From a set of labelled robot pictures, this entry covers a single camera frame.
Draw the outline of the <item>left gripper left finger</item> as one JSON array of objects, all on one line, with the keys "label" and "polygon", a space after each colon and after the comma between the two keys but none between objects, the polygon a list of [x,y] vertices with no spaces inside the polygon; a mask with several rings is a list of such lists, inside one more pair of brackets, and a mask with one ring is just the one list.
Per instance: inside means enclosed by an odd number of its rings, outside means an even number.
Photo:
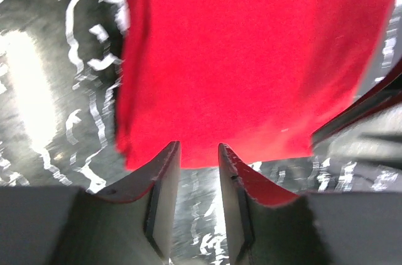
[{"label": "left gripper left finger", "polygon": [[167,262],[180,177],[181,146],[170,142],[149,163],[105,187],[101,253],[107,262]]}]

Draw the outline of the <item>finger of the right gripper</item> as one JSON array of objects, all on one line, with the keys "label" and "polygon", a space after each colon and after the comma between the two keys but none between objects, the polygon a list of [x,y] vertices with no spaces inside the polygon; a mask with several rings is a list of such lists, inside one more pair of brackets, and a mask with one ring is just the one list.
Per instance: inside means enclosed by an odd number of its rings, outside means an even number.
[{"label": "finger of the right gripper", "polygon": [[312,148],[363,119],[401,103],[401,59],[389,73],[335,118],[312,134]]}]

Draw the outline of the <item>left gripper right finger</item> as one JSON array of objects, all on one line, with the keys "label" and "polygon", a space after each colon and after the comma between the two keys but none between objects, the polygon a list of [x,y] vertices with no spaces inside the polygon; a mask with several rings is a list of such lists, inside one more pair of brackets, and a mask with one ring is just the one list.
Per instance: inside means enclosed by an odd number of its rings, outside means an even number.
[{"label": "left gripper right finger", "polygon": [[298,195],[245,164],[227,144],[219,144],[218,159],[229,259],[232,264],[251,264],[255,242],[251,205],[278,207]]}]

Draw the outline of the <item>dark red t shirt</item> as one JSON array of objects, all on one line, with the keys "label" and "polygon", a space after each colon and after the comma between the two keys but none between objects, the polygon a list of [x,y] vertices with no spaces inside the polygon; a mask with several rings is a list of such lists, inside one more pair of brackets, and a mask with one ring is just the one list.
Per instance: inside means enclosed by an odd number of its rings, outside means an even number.
[{"label": "dark red t shirt", "polygon": [[127,0],[117,97],[129,170],[171,141],[182,166],[304,157],[352,104],[394,0]]}]

